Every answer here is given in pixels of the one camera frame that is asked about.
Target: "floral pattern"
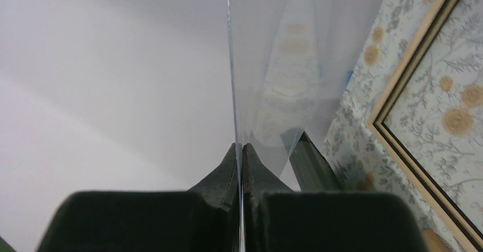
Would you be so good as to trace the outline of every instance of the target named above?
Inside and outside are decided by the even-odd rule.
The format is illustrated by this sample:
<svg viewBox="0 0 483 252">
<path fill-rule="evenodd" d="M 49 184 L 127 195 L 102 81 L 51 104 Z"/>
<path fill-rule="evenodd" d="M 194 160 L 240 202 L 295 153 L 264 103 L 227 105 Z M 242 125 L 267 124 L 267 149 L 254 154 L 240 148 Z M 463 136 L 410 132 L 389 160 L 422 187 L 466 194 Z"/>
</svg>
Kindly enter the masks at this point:
<svg viewBox="0 0 483 252">
<path fill-rule="evenodd" d="M 384 123 L 483 231 L 483 7 L 472 1 L 451 12 Z"/>
<path fill-rule="evenodd" d="M 422 230 L 433 229 L 453 251 L 463 251 L 453 234 L 429 207 L 426 200 L 410 183 L 399 166 L 391 159 L 366 127 L 369 115 L 375 103 L 379 100 L 388 78 L 396 69 L 408 42 L 411 41 L 433 1 L 383 1 L 363 51 L 355 65 L 352 78 L 343 94 L 339 110 L 329 128 L 328 135 L 323 144 L 317 146 L 321 149 L 322 154 L 326 157 L 336 175 L 341 179 L 345 188 L 379 190 L 398 195 L 408 204 Z M 479 2 L 480 0 L 461 0 L 458 7 L 461 13 L 466 15 Z M 459 17 L 460 19 L 458 20 L 450 19 L 449 21 L 454 21 L 456 24 L 457 21 L 464 19 L 463 15 Z M 438 40 L 447 40 L 445 38 L 448 37 L 439 36 Z M 461 43 L 456 42 L 454 47 L 464 48 L 459 47 L 459 44 Z M 466 87 L 461 87 L 461 84 L 466 83 L 456 79 L 456 73 L 462 70 L 474 72 L 474 68 L 477 67 L 475 62 L 480 61 L 480 58 L 470 55 L 461 57 L 450 57 L 448 55 L 446 58 L 445 60 L 449 62 L 447 67 L 454 68 L 454 74 L 439 73 L 438 76 L 440 78 L 431 79 L 432 81 L 428 83 L 426 90 L 431 91 L 438 88 L 441 95 L 457 95 L 458 97 L 454 98 L 461 99 L 460 102 L 462 103 L 452 105 L 452 107 L 460 107 L 467 111 L 468 106 L 477 103 L 475 95 L 478 95 L 479 92 L 472 88 L 465 93 L 467 96 L 462 97 L 462 92 Z M 424 97 L 419 96 L 418 91 L 414 90 L 412 86 L 408 86 L 408 89 L 403 91 L 400 97 L 402 99 Z M 471 112 L 479 109 L 478 105 Z M 444 112 L 449 111 L 449 108 L 441 111 L 440 118 L 442 119 Z M 473 118 L 471 131 L 475 131 L 475 129 L 478 129 L 474 127 L 474 124 L 477 124 L 474 119 L 476 117 L 471 112 L 469 113 Z M 448 115 L 447 127 L 462 128 L 460 131 L 463 131 L 465 128 L 468 128 L 465 127 L 465 124 L 467 124 L 464 122 L 465 117 L 466 115 L 462 113 L 459 115 L 455 113 Z M 388 116 L 386 123 L 399 124 L 400 122 L 396 117 Z M 446 130 L 444 127 L 440 127 L 439 131 L 445 132 Z M 470 206 L 474 209 L 481 210 L 482 208 L 476 204 L 471 204 Z"/>
</svg>

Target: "floral wallpaper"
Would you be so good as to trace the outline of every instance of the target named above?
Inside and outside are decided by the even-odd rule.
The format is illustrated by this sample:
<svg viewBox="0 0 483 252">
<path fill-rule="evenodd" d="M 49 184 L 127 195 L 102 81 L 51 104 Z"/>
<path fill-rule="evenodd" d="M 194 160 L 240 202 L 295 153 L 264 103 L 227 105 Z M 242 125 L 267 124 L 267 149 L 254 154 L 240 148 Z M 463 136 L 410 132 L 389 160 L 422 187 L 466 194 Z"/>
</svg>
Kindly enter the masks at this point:
<svg viewBox="0 0 483 252">
<path fill-rule="evenodd" d="M 483 231 L 483 6 L 452 11 L 384 124 Z"/>
</svg>

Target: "wooden frame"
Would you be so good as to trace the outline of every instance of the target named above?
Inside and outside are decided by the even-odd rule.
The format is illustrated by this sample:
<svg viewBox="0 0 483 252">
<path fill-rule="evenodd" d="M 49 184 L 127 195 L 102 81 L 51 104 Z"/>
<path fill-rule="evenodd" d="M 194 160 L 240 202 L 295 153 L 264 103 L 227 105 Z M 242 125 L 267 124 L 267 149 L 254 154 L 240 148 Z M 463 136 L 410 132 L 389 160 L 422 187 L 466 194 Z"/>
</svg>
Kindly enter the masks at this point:
<svg viewBox="0 0 483 252">
<path fill-rule="evenodd" d="M 383 124 L 383 120 L 458 1 L 434 0 L 376 103 L 367 126 L 463 247 L 468 251 L 477 251 L 483 250 L 481 232 L 465 219 L 462 212 L 450 202 L 434 180 Z"/>
</svg>

